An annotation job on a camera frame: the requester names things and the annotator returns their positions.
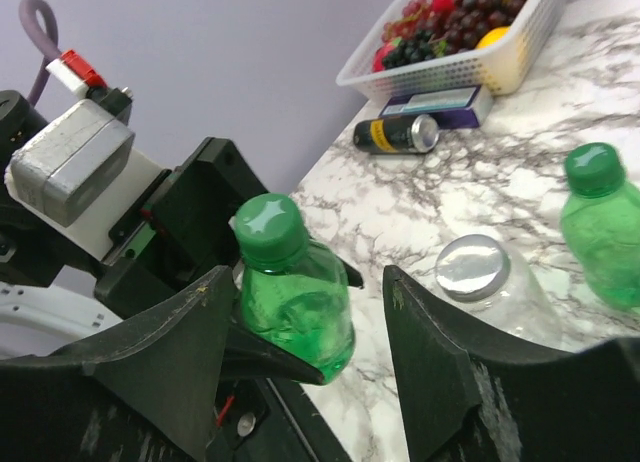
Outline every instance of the green plastic bottle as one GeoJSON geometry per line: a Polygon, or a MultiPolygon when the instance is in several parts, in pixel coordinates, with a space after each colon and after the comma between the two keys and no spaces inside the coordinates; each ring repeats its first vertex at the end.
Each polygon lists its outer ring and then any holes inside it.
{"type": "Polygon", "coordinates": [[[640,191],[609,144],[586,144],[564,163],[571,195],[562,234],[591,290],[617,309],[640,306],[640,191]]]}
{"type": "Polygon", "coordinates": [[[245,263],[245,324],[316,367],[328,384],[355,346],[342,262],[310,240],[298,207],[285,195],[246,202],[236,214],[235,233],[245,263]]]}

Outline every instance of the screw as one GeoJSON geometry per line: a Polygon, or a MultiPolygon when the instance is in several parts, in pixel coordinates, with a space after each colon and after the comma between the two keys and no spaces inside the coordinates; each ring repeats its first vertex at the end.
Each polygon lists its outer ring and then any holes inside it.
{"type": "Polygon", "coordinates": [[[240,420],[238,420],[238,435],[240,437],[246,437],[251,432],[253,432],[253,429],[255,429],[255,427],[256,416],[253,414],[253,412],[247,412],[242,417],[240,417],[240,420]]]}

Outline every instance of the red marking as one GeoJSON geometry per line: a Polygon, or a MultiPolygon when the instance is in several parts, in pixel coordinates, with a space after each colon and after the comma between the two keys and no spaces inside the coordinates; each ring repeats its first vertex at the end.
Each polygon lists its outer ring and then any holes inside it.
{"type": "Polygon", "coordinates": [[[218,418],[216,419],[216,427],[222,427],[222,422],[224,421],[227,412],[229,412],[229,409],[231,408],[234,400],[236,400],[235,395],[230,395],[229,397],[227,397],[227,401],[224,403],[224,407],[222,407],[222,410],[220,411],[220,413],[218,414],[218,418]]]}
{"type": "Polygon", "coordinates": [[[107,87],[107,83],[100,77],[100,74],[86,60],[80,57],[75,50],[67,50],[60,56],[60,60],[89,87],[107,87]]]}

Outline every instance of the marble countertop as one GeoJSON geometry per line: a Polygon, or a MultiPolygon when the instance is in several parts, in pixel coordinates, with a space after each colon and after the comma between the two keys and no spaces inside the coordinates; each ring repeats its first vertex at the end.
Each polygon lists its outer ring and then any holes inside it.
{"type": "Polygon", "coordinates": [[[607,141],[640,184],[638,0],[570,4],[520,90],[501,97],[481,130],[444,134],[427,156],[371,157],[351,145],[368,103],[293,194],[318,239],[363,274],[353,289],[356,351],[341,376],[307,393],[356,462],[407,461],[382,305],[395,264],[427,287],[451,240],[484,233],[531,264],[567,331],[567,350],[639,335],[640,316],[601,305],[558,230],[567,197],[562,162],[607,141]]]}

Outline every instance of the yellow label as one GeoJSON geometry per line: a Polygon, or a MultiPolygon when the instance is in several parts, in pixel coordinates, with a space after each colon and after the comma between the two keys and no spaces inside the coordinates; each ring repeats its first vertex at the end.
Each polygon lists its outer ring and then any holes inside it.
{"type": "Polygon", "coordinates": [[[374,120],[371,122],[370,130],[373,143],[376,144],[380,150],[384,150],[385,152],[397,152],[396,149],[391,147],[387,137],[384,135],[384,128],[382,124],[382,120],[374,120]]]}

